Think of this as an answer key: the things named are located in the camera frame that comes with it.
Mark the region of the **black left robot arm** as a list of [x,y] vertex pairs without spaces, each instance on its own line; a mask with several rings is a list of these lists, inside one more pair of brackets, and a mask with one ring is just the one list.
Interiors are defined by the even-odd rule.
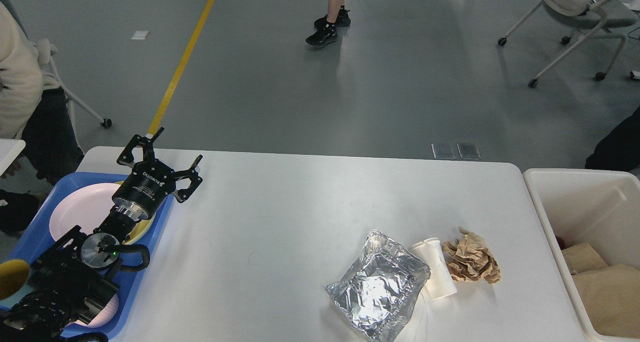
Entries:
[[130,243],[130,233],[153,217],[168,196],[188,200],[202,183],[195,158],[176,171],[158,160],[154,135],[135,135],[117,158],[130,175],[111,197],[108,215],[91,233],[73,226],[30,264],[22,294],[1,313],[3,342],[64,342],[64,328],[73,322],[90,324],[119,291],[114,277],[143,271],[150,263],[147,246]]

